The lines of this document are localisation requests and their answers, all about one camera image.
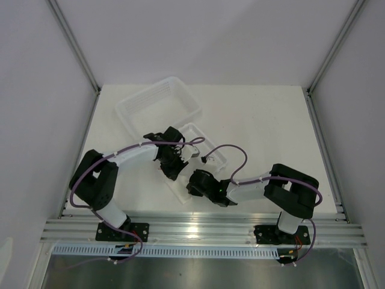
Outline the white paper napkin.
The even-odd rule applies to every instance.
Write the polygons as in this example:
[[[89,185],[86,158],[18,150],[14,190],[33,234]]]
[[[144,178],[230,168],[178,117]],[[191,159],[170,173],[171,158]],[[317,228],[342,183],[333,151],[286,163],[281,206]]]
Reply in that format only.
[[[175,181],[168,178],[165,179],[165,183],[182,205],[191,199],[191,195],[186,188],[188,180],[188,177],[184,175],[179,175]]]

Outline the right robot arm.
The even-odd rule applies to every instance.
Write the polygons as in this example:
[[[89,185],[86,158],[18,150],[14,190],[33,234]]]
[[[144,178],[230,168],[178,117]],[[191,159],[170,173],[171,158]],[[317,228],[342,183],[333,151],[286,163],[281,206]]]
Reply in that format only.
[[[319,182],[283,164],[255,179],[217,180],[213,174],[196,169],[186,185],[192,196],[206,197],[220,207],[235,206],[257,199],[268,199],[280,209],[274,234],[282,243],[295,238],[302,220],[313,217],[314,208],[323,201]]]

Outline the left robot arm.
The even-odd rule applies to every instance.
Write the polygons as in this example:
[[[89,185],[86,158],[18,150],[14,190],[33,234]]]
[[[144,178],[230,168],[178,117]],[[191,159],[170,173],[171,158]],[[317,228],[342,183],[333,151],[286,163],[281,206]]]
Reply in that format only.
[[[114,200],[114,191],[123,165],[136,162],[159,161],[160,169],[170,180],[177,180],[188,162],[182,158],[185,137],[170,126],[165,132],[150,133],[142,143],[117,152],[102,154],[94,149],[83,156],[69,184],[71,206],[77,207],[73,197],[85,202],[85,207],[96,213],[101,221],[110,225],[109,233],[118,241],[127,239],[131,222]]]

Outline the small white plastic tray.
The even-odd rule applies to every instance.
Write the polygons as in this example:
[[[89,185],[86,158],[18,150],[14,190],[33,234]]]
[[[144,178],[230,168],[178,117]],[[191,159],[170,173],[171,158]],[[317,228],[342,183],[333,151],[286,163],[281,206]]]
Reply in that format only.
[[[196,147],[200,151],[199,157],[196,158],[196,160],[198,161],[201,161],[201,157],[203,157],[215,147],[217,147],[217,145],[194,123],[187,123],[186,125],[180,127],[178,130],[186,138],[186,141],[192,141],[197,137],[205,138],[205,141],[203,143],[196,145]],[[207,170],[209,170],[213,175],[216,175],[227,166],[228,161],[227,158],[223,155],[223,153],[221,153],[219,150],[211,153],[210,155],[218,160],[219,166],[208,166]]]

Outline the large white plastic basket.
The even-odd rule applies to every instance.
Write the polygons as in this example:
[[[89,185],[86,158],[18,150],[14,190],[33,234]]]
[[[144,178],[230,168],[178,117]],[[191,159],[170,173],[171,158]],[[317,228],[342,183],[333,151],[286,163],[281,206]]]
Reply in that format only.
[[[202,108],[187,85],[171,76],[118,101],[115,111],[128,134],[138,140],[169,126],[181,128],[197,119]]]

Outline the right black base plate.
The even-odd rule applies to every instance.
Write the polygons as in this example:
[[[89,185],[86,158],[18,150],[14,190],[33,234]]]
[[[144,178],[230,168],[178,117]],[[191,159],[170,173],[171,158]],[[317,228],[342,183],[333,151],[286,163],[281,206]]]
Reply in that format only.
[[[254,235],[257,244],[309,245],[311,243],[307,226],[299,226],[295,234],[288,234],[280,231],[277,225],[256,225]]]

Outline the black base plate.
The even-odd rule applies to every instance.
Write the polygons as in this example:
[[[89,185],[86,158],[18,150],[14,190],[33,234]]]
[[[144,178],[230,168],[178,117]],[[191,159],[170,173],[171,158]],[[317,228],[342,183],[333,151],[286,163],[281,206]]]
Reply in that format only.
[[[277,225],[256,225],[254,235],[257,244],[309,245],[311,243],[307,226],[299,226],[295,234],[288,234],[280,231]]]
[[[142,242],[147,242],[149,236],[150,225],[148,223],[124,223],[117,231],[110,228],[104,222],[99,223],[96,231],[96,241],[109,242],[139,242],[136,238],[139,237]]]

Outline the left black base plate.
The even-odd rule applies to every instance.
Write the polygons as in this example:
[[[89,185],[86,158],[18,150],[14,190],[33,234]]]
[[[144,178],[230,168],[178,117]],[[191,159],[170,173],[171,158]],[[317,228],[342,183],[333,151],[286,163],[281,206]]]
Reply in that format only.
[[[124,223],[117,231],[110,228],[104,222],[99,223],[96,231],[96,241],[109,242],[139,242],[136,238],[139,237],[142,242],[147,242],[149,236],[150,225],[148,223]]]

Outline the aluminium mounting rail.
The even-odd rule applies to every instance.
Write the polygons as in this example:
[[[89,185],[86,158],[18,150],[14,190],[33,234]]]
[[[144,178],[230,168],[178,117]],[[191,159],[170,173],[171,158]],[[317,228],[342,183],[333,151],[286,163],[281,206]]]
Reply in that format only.
[[[133,222],[148,223],[149,244],[171,246],[254,245],[256,225],[276,224],[278,214],[224,214],[131,212]],[[343,214],[317,214],[303,224],[316,236],[316,248],[366,248],[361,225],[348,223]],[[46,221],[40,240],[94,243],[99,220],[88,211],[66,210],[59,219]]]

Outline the left aluminium frame post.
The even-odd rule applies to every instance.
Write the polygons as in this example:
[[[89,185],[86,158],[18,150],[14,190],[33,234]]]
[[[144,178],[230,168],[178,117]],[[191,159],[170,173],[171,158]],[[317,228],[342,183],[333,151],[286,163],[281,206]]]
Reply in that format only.
[[[99,94],[101,91],[100,85],[97,83],[94,73],[91,71],[91,67],[88,64],[88,61],[74,35],[58,1],[56,0],[46,0],[48,8],[51,11],[59,29],[61,30],[72,54],[74,55],[76,61],[78,62],[83,74],[85,75],[89,85],[95,94]]]

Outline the aluminium frame post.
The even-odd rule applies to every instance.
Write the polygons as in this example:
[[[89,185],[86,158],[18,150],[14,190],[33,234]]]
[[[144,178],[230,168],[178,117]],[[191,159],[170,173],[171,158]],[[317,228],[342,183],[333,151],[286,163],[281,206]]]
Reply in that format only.
[[[97,83],[94,73],[91,71],[91,67],[88,64],[88,61],[74,35],[58,1],[56,0],[46,0],[48,8],[51,11],[59,29],[61,30],[72,54],[74,55],[76,61],[78,62],[83,74],[85,75],[89,85],[95,94],[99,94],[101,91],[100,85]]]
[[[334,59],[337,57],[339,51],[342,49],[343,44],[348,38],[350,32],[353,30],[354,25],[358,21],[359,17],[363,13],[368,3],[368,0],[358,0],[354,2],[353,7],[350,9],[350,12],[345,18],[341,28],[339,29],[335,39],[333,40],[332,45],[330,46],[330,49],[324,57],[319,69],[317,70],[317,73],[315,74],[309,87],[307,88],[307,94],[309,96],[313,95],[317,86],[325,77],[325,74],[329,70],[330,66],[333,64]]]

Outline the right aluminium frame post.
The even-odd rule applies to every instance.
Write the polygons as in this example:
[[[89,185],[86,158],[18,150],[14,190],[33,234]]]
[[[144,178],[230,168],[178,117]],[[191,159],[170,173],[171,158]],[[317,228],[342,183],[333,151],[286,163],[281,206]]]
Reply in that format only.
[[[353,30],[354,25],[358,21],[359,17],[363,13],[368,3],[368,0],[358,0],[354,2],[353,7],[350,9],[350,12],[345,18],[341,28],[339,29],[335,39],[333,40],[332,45],[330,46],[330,49],[324,57],[319,69],[317,70],[317,73],[315,74],[309,87],[307,88],[307,94],[309,96],[313,95],[317,86],[325,77],[325,74],[329,70],[330,66],[333,64],[334,59],[337,57],[339,51],[342,49],[343,44],[348,38],[350,32]]]

